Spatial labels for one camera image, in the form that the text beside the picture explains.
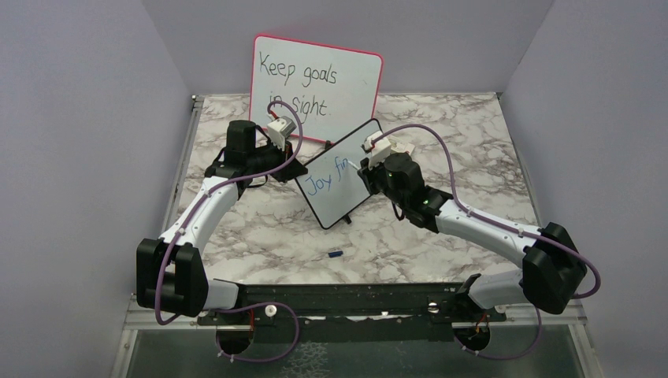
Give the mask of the whiteboard marker pen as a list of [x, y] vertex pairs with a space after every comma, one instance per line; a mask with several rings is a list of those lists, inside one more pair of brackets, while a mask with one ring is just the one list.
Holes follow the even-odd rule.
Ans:
[[348, 164], [349, 164], [350, 166], [352, 166], [352, 167], [353, 167], [355, 170], [357, 170], [357, 171], [359, 171], [359, 170], [361, 169], [359, 166], [357, 166], [357, 165], [356, 165], [354, 162], [352, 162], [352, 161], [349, 161]]

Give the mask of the black framed small whiteboard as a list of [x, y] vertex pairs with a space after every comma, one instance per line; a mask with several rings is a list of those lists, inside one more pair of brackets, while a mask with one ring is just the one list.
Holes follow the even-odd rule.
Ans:
[[299, 190], [323, 229], [331, 228], [370, 197], [358, 171], [366, 157], [362, 144], [374, 132], [381, 130], [376, 118], [366, 121], [345, 135], [327, 150], [310, 159], [308, 173], [296, 178]]

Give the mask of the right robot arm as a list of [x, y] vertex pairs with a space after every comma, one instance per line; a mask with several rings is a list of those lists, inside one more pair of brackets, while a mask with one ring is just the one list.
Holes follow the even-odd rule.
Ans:
[[564, 251], [575, 246], [561, 225], [537, 228], [460, 207], [452, 194], [425, 184], [418, 163], [406, 153], [390, 154], [375, 165], [365, 157], [360, 166], [367, 191], [388, 198], [400, 220], [472, 242], [516, 265], [508, 272], [470, 276], [452, 306], [462, 319], [472, 321], [485, 310], [518, 303], [560, 314], [574, 299], [587, 268]]

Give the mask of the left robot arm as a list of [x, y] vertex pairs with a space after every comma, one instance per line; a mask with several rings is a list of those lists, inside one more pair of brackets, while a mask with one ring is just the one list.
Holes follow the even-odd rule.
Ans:
[[137, 247], [140, 306], [188, 317], [217, 309], [228, 323], [244, 319], [248, 304], [239, 296], [240, 286], [208, 278], [201, 253], [254, 179], [286, 182], [307, 172], [288, 140], [296, 128], [289, 117], [278, 117], [266, 128], [249, 120], [229, 123], [226, 145], [206, 169], [193, 201], [157, 239], [143, 239]]

